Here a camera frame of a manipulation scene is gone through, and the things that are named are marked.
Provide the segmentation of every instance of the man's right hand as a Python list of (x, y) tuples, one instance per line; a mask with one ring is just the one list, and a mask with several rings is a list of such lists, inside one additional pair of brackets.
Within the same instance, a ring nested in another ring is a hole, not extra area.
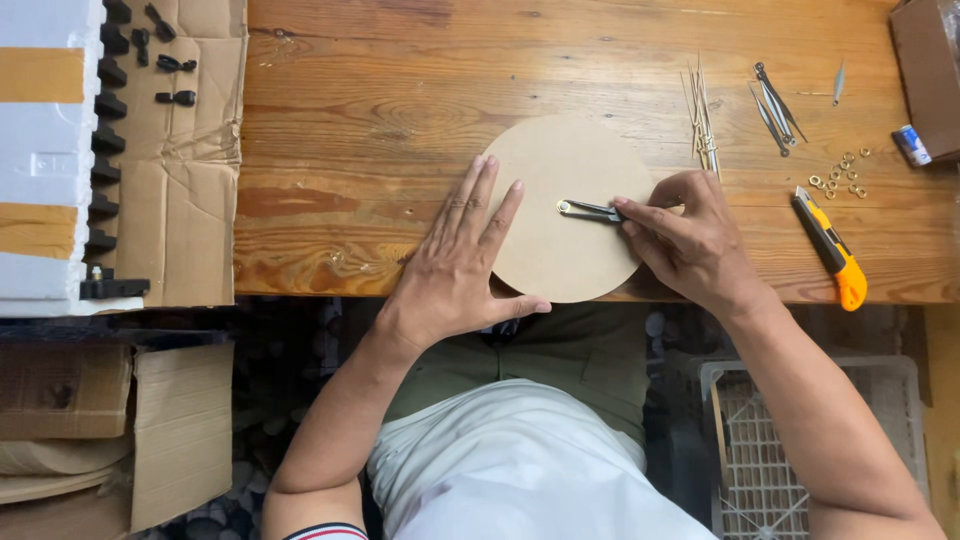
[[(777, 300), (756, 274), (712, 172), (671, 176), (646, 205), (624, 197), (613, 205), (630, 218), (623, 230), (657, 278), (721, 321)], [(665, 210), (677, 205), (683, 215)]]

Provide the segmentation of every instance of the forearm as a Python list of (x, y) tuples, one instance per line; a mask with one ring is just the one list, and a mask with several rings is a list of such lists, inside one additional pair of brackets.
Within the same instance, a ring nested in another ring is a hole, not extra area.
[(867, 404), (769, 292), (757, 309), (722, 322), (798, 479), (827, 505), (901, 519), (925, 514), (923, 496)]
[(396, 389), (420, 352), (374, 326), (310, 406), (272, 490), (305, 493), (355, 479)]

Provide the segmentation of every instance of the person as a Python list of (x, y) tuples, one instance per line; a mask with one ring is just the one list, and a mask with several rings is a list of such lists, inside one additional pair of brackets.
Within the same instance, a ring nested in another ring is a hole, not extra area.
[[(310, 407), (267, 494), (266, 540), (366, 538), (365, 464), (387, 538), (713, 537), (642, 472), (637, 305), (593, 317), (590, 304), (491, 294), (523, 197), (514, 182), (487, 223), (497, 168), (473, 161)], [(809, 491), (811, 535), (945, 538), (850, 381), (758, 277), (715, 175), (683, 172), (646, 204), (614, 204), (643, 262), (732, 338)], [(678, 204), (682, 215), (665, 210)], [(469, 333), (533, 314), (506, 345)]]

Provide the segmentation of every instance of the white plastic crate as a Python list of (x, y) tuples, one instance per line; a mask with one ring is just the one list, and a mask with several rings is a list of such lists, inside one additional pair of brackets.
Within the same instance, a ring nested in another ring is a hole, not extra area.
[[(927, 496), (917, 367), (906, 356), (833, 359), (863, 396)], [(713, 532), (732, 540), (809, 538), (809, 495), (790, 467), (770, 412), (743, 362), (668, 356), (665, 379), (675, 411), (702, 426), (720, 468), (712, 487)], [(716, 385), (716, 396), (710, 391)], [(722, 412), (727, 429), (718, 428)], [(720, 438), (726, 448), (718, 447)]]

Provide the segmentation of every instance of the round mdf board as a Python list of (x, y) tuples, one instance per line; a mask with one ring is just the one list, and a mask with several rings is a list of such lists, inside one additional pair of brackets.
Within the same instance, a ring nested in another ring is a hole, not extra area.
[(563, 217), (563, 199), (612, 206), (615, 195), (646, 202), (656, 182), (639, 153), (600, 124), (565, 114), (507, 130), (485, 156), (500, 160), (488, 219), (514, 180), (523, 204), (493, 272), (523, 294), (550, 302), (592, 300), (616, 289), (639, 266), (619, 225)]

